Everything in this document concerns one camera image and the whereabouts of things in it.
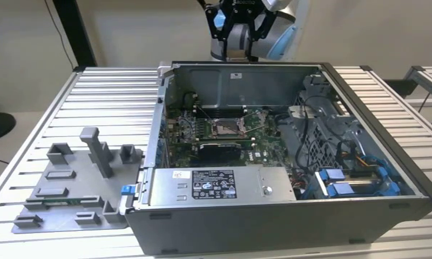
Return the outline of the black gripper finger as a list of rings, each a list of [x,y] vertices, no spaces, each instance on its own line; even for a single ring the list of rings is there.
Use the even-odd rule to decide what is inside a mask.
[[[218,25],[215,20],[221,19],[221,13],[225,15],[225,21],[222,25]],[[222,58],[229,58],[229,38],[235,26],[237,14],[239,13],[239,8],[233,6],[206,6],[204,14],[208,22],[208,28],[212,39],[218,40]]]
[[[273,28],[275,22],[275,13],[263,10],[253,12],[249,10],[247,15],[247,26],[249,26],[249,47],[247,47],[247,57],[250,61],[258,61],[259,57],[254,55],[254,44],[265,39]]]

